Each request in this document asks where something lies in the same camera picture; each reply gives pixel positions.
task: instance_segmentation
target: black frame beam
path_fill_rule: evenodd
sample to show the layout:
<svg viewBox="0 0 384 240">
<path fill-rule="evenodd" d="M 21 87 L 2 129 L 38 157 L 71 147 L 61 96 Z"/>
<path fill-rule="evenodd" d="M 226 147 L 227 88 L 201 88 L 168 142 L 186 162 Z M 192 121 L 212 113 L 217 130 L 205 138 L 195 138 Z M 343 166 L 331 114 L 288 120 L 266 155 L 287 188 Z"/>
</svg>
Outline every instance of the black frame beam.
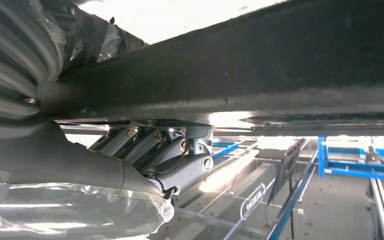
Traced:
<svg viewBox="0 0 384 240">
<path fill-rule="evenodd" d="M 81 69 L 39 95 L 42 114 L 69 122 L 384 121 L 384 0 L 291 0 Z"/>
</svg>

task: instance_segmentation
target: fluorescent light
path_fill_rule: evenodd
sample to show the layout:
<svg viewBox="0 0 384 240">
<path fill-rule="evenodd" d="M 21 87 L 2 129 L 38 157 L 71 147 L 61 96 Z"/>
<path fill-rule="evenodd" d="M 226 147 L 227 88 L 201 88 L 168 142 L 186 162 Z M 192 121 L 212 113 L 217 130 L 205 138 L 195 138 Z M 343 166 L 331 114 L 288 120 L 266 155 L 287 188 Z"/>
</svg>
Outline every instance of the fluorescent light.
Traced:
<svg viewBox="0 0 384 240">
<path fill-rule="evenodd" d="M 238 158 L 233 163 L 214 172 L 199 186 L 199 190 L 204 193 L 211 193 L 220 189 L 252 162 L 257 153 L 258 150 L 251 150 L 248 154 Z"/>
</svg>

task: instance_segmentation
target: blue metal frame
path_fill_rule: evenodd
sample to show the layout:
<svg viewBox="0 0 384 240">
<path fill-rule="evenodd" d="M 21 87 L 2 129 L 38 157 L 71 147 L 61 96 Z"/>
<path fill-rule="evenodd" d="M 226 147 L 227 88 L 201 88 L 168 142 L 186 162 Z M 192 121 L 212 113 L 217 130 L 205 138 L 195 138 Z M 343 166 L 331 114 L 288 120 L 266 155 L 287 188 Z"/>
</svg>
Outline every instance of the blue metal frame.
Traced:
<svg viewBox="0 0 384 240">
<path fill-rule="evenodd" d="M 213 147 L 219 147 L 219 148 L 225 148 L 216 154 L 212 155 L 212 159 L 214 160 L 214 163 L 217 162 L 218 159 L 220 159 L 223 156 L 226 156 L 230 154 L 231 152 L 235 151 L 239 148 L 239 143 L 235 142 L 216 142 L 212 144 Z"/>
<path fill-rule="evenodd" d="M 325 173 L 329 173 L 350 177 L 384 180 L 384 165 L 382 164 L 329 160 L 329 150 L 326 145 L 326 137 L 324 136 L 318 137 L 318 149 L 318 172 L 322 178 L 325 176 Z"/>
<path fill-rule="evenodd" d="M 267 239 L 268 240 L 278 240 L 284 230 L 286 223 L 291 217 L 291 213 L 294 210 L 295 205 L 300 199 L 303 191 L 306 189 L 307 184 L 309 183 L 311 176 L 313 174 L 313 169 L 315 168 L 314 160 L 316 156 L 314 156 L 311 161 L 308 163 L 307 167 L 304 170 L 304 175 L 301 178 L 301 181 L 297 182 L 295 187 L 293 188 L 293 194 L 290 194 L 280 209 L 280 213 L 277 216 L 277 223 L 272 227 Z"/>
</svg>

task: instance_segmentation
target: protective plastic cover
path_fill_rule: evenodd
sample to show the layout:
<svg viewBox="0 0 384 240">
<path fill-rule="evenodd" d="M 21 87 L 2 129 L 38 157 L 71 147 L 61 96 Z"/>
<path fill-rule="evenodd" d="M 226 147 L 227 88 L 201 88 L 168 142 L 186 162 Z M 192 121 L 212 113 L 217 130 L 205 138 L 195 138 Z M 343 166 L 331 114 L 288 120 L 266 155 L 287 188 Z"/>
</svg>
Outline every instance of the protective plastic cover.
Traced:
<svg viewBox="0 0 384 240">
<path fill-rule="evenodd" d="M 155 233 L 174 215 L 169 201 L 144 192 L 10 177 L 0 171 L 0 240 L 113 240 Z"/>
<path fill-rule="evenodd" d="M 55 43 L 62 73 L 147 46 L 110 19 L 89 14 L 69 0 L 29 0 L 35 18 Z"/>
</svg>

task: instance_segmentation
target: sign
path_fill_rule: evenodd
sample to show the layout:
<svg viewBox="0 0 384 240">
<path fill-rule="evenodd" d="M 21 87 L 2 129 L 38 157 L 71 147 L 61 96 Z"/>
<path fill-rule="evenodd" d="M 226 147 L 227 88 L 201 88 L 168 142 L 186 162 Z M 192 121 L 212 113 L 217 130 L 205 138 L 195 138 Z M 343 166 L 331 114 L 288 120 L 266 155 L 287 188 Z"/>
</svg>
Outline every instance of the sign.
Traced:
<svg viewBox="0 0 384 240">
<path fill-rule="evenodd" d="M 266 194 L 266 186 L 264 183 L 258 185 L 258 187 L 248 196 L 248 198 L 243 201 L 240 206 L 240 219 L 246 220 L 251 213 L 256 209 L 258 204 L 264 198 Z"/>
</svg>

